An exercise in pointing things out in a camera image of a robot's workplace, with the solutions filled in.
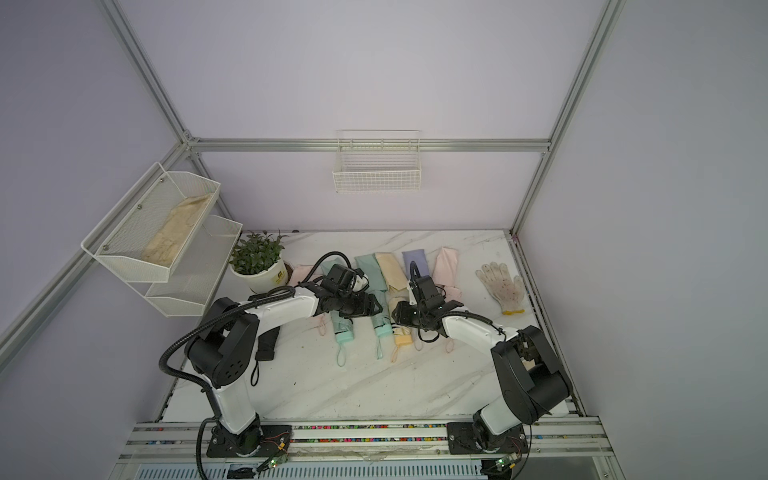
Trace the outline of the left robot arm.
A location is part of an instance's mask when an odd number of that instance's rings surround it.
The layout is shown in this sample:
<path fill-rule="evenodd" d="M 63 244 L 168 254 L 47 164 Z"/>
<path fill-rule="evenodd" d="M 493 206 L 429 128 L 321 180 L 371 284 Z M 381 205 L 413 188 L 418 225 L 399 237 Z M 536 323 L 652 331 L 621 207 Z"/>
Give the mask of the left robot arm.
<path fill-rule="evenodd" d="M 325 313 L 344 319 L 375 316 L 383 306 L 369 288 L 368 275 L 342 255 L 328 273 L 309 272 L 294 286 L 254 294 L 245 303 L 227 297 L 217 300 L 200 325 L 171 344 L 158 360 L 162 373 L 198 385 L 208 400 L 212 414 L 201 422 L 196 439 L 209 433 L 214 453 L 263 456 L 266 467 L 285 455 L 291 430 L 265 434 L 250 399 L 248 376 L 259 368 L 260 337 Z"/>

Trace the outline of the teal umbrella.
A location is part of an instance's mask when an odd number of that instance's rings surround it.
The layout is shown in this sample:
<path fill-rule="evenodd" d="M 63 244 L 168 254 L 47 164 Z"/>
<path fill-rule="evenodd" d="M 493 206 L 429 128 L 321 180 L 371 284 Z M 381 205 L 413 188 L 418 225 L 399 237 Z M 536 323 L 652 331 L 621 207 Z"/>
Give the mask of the teal umbrella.
<path fill-rule="evenodd" d="M 346 344 L 353 341 L 355 338 L 353 322 L 351 319 L 342 317 L 338 312 L 332 312 L 330 317 L 335 341 L 338 346 L 336 364 L 338 367 L 344 367 L 347 361 Z"/>
<path fill-rule="evenodd" d="M 386 293 L 383 291 L 374 291 L 373 295 L 378 302 L 381 310 L 371 317 L 372 326 L 376 335 L 376 359 L 383 358 L 382 338 L 393 335 L 390 313 L 387 304 Z"/>
<path fill-rule="evenodd" d="M 374 254 L 357 256 L 355 261 L 357 267 L 367 277 L 370 290 L 376 292 L 386 292 L 388 290 L 387 282 Z"/>
<path fill-rule="evenodd" d="M 339 258 L 327 259 L 320 266 L 322 274 L 323 275 L 328 275 L 335 265 L 341 265 L 341 266 L 345 267 L 346 263 L 342 259 L 339 259 Z"/>

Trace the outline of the purple umbrella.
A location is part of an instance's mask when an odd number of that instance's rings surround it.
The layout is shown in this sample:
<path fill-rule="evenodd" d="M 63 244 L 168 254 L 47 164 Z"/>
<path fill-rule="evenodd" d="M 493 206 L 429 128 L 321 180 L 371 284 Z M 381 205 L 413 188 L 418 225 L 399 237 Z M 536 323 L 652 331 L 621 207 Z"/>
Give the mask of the purple umbrella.
<path fill-rule="evenodd" d="M 411 273 L 413 272 L 412 265 L 416 265 L 416 270 L 420 277 L 429 276 L 429 266 L 424 249 L 408 250 L 402 252 L 404 261 L 405 274 L 408 279 L 411 279 Z"/>

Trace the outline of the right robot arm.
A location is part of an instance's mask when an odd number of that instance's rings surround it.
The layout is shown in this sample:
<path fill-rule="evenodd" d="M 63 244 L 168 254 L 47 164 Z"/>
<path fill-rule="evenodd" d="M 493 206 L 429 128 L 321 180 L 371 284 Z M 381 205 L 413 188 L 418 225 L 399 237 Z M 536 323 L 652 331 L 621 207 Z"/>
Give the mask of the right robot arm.
<path fill-rule="evenodd" d="M 464 310 L 460 302 L 446 300 L 416 263 L 410 264 L 409 286 L 411 299 L 399 302 L 392 314 L 397 325 L 464 343 L 487 355 L 495 369 L 500 396 L 473 414 L 469 442 L 462 445 L 455 438 L 451 446 L 493 453 L 521 434 L 525 425 L 569 413 L 572 382 L 539 328 L 527 326 L 509 333 Z"/>

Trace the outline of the black umbrella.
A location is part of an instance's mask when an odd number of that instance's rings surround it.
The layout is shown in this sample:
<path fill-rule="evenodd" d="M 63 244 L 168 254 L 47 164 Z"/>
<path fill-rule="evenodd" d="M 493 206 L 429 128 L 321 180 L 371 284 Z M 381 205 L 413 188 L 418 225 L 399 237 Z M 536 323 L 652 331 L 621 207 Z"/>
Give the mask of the black umbrella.
<path fill-rule="evenodd" d="M 270 362 L 275 358 L 275 349 L 280 334 L 280 327 L 275 327 L 258 336 L 257 348 L 254 354 L 254 367 L 250 377 L 250 385 L 255 387 L 260 378 L 260 364 Z"/>

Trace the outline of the yellow umbrella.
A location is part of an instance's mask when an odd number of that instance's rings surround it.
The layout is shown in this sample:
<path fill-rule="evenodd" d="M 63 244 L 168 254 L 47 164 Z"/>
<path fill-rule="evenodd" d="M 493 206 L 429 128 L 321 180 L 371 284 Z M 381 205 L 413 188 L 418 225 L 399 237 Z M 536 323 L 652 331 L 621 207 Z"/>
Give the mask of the yellow umbrella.
<path fill-rule="evenodd" d="M 387 289 L 391 292 L 406 291 L 408 279 L 395 256 L 389 252 L 377 252 L 375 259 L 386 282 Z"/>
<path fill-rule="evenodd" d="M 401 295 L 389 294 L 387 296 L 387 305 L 390 313 L 390 322 L 394 336 L 394 350 L 391 355 L 392 363 L 397 361 L 398 355 L 404 349 L 413 344 L 411 329 L 409 327 L 404 327 L 397 324 L 395 320 L 395 311 L 397 306 L 406 300 L 407 298 Z"/>

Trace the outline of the pink umbrella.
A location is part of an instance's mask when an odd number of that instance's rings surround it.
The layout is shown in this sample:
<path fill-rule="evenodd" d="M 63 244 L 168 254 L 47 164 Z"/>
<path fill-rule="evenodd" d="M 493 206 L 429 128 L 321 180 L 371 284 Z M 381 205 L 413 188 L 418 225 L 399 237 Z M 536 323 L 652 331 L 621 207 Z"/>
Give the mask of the pink umbrella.
<path fill-rule="evenodd" d="M 433 281 L 444 287 L 455 287 L 458 264 L 459 252 L 453 248 L 441 247 L 435 260 Z"/>
<path fill-rule="evenodd" d="M 320 336 L 325 336 L 327 333 L 327 322 L 326 322 L 326 315 L 321 314 L 315 317 L 316 320 L 316 329 L 318 331 L 318 334 Z"/>

